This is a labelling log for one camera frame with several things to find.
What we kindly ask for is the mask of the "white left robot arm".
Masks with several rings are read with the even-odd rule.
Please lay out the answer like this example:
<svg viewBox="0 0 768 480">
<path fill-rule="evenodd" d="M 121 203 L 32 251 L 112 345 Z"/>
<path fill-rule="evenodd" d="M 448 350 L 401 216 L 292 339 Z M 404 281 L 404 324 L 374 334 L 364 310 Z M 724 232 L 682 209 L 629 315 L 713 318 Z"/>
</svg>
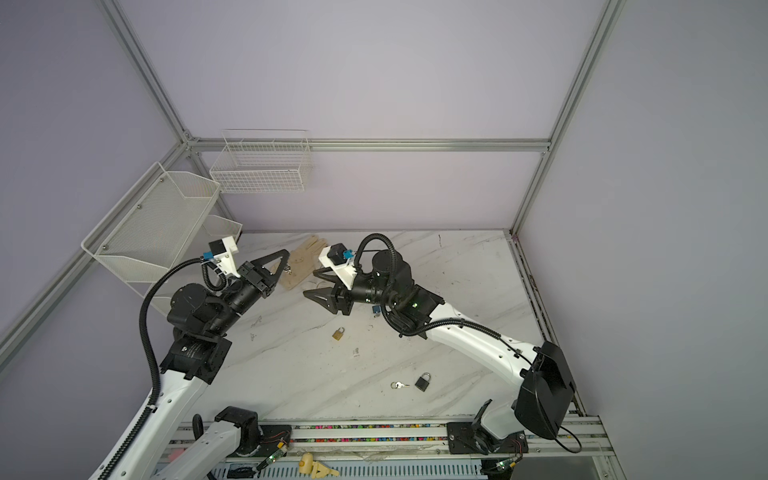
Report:
<svg viewBox="0 0 768 480">
<path fill-rule="evenodd" d="M 139 313 L 139 331 L 152 387 L 145 405 L 94 472 L 95 479 L 144 479 L 153 471 L 186 413 L 218 374 L 231 347 L 227 330 L 274 291 L 289 258 L 283 249 L 246 262 L 235 273 L 222 274 L 221 284 L 212 290 L 196 283 L 180 288 L 168 314 L 174 342 L 161 361 L 148 332 L 151 301 L 174 274 L 190 266 L 205 267 L 213 256 L 181 262 L 149 289 Z"/>
</svg>

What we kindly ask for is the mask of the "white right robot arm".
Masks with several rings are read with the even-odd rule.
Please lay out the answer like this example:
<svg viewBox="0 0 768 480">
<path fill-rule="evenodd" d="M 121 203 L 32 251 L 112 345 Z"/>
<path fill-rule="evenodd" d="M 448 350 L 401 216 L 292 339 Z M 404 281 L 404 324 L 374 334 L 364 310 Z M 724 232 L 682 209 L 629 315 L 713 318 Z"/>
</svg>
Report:
<svg viewBox="0 0 768 480">
<path fill-rule="evenodd" d="M 384 234 L 372 233 L 355 250 L 337 243 L 324 247 L 314 276 L 327 287 L 305 297 L 332 314 L 350 315 L 356 304 L 380 309 L 399 337 L 419 337 L 446 345 L 478 362 L 510 385 L 505 401 L 486 401 L 472 423 L 476 449 L 494 452 L 508 437 L 527 430 L 557 442 L 576 394 L 562 349 L 516 340 L 471 320 L 443 297 L 418 285 L 410 265 Z"/>
</svg>

